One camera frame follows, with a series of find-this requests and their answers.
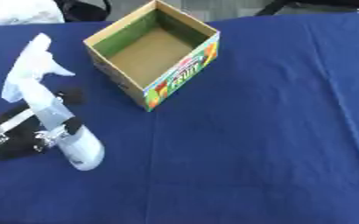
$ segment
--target white fabric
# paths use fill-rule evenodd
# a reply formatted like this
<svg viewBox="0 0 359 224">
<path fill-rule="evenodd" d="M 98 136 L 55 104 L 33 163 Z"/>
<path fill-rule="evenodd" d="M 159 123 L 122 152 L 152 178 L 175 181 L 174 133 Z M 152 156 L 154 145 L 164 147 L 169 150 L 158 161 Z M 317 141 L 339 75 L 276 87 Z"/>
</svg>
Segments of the white fabric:
<svg viewBox="0 0 359 224">
<path fill-rule="evenodd" d="M 64 23 L 53 0 L 0 0 L 0 25 Z"/>
</svg>

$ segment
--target metal clip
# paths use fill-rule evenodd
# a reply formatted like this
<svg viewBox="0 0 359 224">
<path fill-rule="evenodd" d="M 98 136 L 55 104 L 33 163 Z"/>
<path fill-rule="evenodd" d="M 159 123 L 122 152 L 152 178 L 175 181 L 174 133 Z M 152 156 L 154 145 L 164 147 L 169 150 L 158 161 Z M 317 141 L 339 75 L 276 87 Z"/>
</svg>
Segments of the metal clip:
<svg viewBox="0 0 359 224">
<path fill-rule="evenodd" d="M 47 131 L 47 130 L 37 131 L 35 137 L 43 141 L 44 145 L 42 145 L 42 147 L 44 146 L 47 148 L 52 148 L 58 143 L 58 141 L 69 136 L 71 135 L 68 133 L 65 125 L 63 124 L 51 131 Z M 40 147 L 37 146 L 35 147 L 35 150 L 39 151 L 42 149 L 40 149 Z"/>
</svg>

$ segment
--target fruit label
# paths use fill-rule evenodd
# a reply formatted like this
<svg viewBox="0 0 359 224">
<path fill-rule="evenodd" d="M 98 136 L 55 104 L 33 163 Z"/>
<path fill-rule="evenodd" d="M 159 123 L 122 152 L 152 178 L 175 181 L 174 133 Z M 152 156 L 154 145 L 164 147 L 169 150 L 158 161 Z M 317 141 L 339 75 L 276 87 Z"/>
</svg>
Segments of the fruit label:
<svg viewBox="0 0 359 224">
<path fill-rule="evenodd" d="M 203 67 L 217 57 L 219 33 L 214 35 L 203 45 L 197 47 L 186 58 L 167 73 L 163 74 L 155 83 L 144 90 L 145 102 L 148 109 L 158 106 L 168 95 L 172 94 L 195 76 Z"/>
</svg>

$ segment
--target clear plastic bottle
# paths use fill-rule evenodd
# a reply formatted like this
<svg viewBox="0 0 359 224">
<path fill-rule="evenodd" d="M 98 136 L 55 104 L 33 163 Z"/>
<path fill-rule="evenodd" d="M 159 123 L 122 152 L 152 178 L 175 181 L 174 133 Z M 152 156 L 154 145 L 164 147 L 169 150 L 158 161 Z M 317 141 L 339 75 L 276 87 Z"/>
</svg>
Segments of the clear plastic bottle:
<svg viewBox="0 0 359 224">
<path fill-rule="evenodd" d="M 47 51 L 51 42 L 48 36 L 40 33 L 27 45 L 8 73 L 2 92 L 2 97 L 8 102 L 24 99 L 48 131 L 74 117 L 52 92 L 39 83 L 45 74 L 74 75 L 57 64 Z M 101 142 L 84 125 L 75 135 L 59 140 L 58 146 L 71 164 L 81 171 L 94 169 L 104 157 Z"/>
<path fill-rule="evenodd" d="M 23 94 L 23 96 L 47 130 L 53 130 L 69 118 L 74 117 L 74 114 L 59 99 L 54 97 L 52 92 L 37 81 L 29 80 L 19 87 L 22 94 L 26 88 L 34 89 L 35 94 Z M 70 163 L 81 171 L 96 168 L 104 157 L 103 145 L 84 125 L 75 135 L 59 140 L 58 146 Z"/>
</svg>

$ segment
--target cardboard box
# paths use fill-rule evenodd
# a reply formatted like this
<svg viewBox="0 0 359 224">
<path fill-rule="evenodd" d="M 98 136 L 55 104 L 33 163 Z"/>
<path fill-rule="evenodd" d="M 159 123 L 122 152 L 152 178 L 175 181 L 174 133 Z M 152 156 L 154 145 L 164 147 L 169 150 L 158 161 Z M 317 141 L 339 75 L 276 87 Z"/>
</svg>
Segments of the cardboard box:
<svg viewBox="0 0 359 224">
<path fill-rule="evenodd" d="M 84 40 L 94 64 L 151 111 L 217 57 L 220 33 L 155 0 Z"/>
</svg>

